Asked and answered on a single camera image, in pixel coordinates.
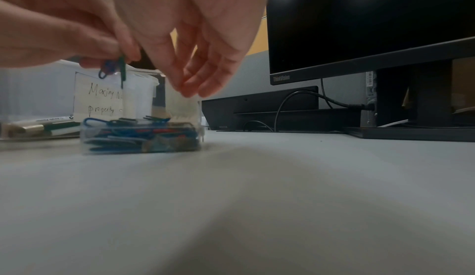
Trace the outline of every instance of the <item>power cord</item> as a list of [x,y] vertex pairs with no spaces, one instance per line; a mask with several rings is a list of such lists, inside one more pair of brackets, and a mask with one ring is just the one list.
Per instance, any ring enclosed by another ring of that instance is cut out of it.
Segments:
[[327,105],[330,107],[330,109],[333,109],[333,106],[330,104],[330,102],[328,101],[327,99],[327,95],[325,94],[325,87],[323,85],[323,78],[320,78],[320,85],[322,86],[322,94],[323,96],[325,97],[325,102],[327,103]]
[[291,93],[290,95],[288,95],[281,103],[279,109],[277,110],[277,114],[276,114],[276,119],[274,121],[274,132],[279,132],[277,130],[277,120],[279,119],[279,114],[282,110],[282,107],[284,106],[285,103],[287,103],[287,101],[292,98],[293,96],[295,95],[298,95],[298,94],[301,94],[301,93],[305,93],[305,94],[311,94],[311,95],[314,95],[315,97],[318,97],[318,98],[322,98],[322,99],[325,99],[327,100],[328,102],[331,102],[335,105],[338,105],[338,106],[341,106],[341,107],[345,107],[345,108],[351,108],[351,109],[359,109],[359,110],[370,110],[370,111],[374,111],[375,110],[375,105],[374,104],[345,104],[345,103],[341,103],[341,102],[338,102],[336,100],[333,100],[331,98],[328,98],[327,96],[324,96],[322,94],[319,94],[317,92],[311,92],[311,91],[296,91],[296,92],[293,92]]
[[258,124],[261,124],[261,125],[264,125],[267,129],[269,129],[271,132],[274,132],[274,130],[272,130],[272,128],[270,128],[266,123],[264,122],[261,122],[261,121],[249,121],[247,122],[246,124],[244,124],[244,126],[242,127],[242,130],[243,131],[246,131],[246,126],[247,124],[249,123],[258,123]]

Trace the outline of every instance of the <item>monitor stand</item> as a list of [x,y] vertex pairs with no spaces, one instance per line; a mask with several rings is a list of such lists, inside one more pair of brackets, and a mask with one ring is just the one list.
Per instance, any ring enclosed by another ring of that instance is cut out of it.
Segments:
[[[374,139],[475,141],[475,127],[454,123],[451,60],[382,69],[377,75],[378,128],[348,128],[348,134]],[[410,126],[379,128],[406,119]]]

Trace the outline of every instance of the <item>hand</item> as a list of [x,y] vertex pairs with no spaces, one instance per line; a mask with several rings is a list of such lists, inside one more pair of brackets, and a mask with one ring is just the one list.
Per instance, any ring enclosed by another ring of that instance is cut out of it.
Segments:
[[[196,93],[206,97],[237,71],[257,34],[267,0],[114,1],[173,87],[187,97]],[[176,49],[170,37],[175,28]]]
[[98,67],[140,48],[119,19],[112,0],[0,0],[0,67],[26,67],[85,58]]

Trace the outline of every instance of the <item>small plastic container of paper clips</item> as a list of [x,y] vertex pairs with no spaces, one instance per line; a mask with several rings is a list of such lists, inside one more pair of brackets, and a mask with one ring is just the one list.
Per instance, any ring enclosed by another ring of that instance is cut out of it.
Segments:
[[[112,117],[98,112],[82,121],[80,137],[83,153],[153,153],[200,149],[204,139],[200,122],[201,102],[198,98],[182,97],[167,84],[160,72],[151,72],[147,71],[147,75],[155,78],[153,85],[147,80],[134,79],[132,74],[140,76],[139,71],[127,70],[127,77],[123,78],[122,91],[126,101],[123,103],[122,115]],[[120,73],[112,74],[116,77],[119,75],[122,77]],[[144,91],[151,86],[154,88],[154,97],[143,97]]]

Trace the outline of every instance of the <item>white label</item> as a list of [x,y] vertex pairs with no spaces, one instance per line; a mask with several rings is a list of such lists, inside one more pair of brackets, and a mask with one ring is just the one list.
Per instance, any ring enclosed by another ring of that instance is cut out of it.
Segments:
[[86,118],[116,120],[123,116],[123,91],[120,85],[76,72],[74,121]]
[[366,87],[373,87],[373,72],[366,72]]

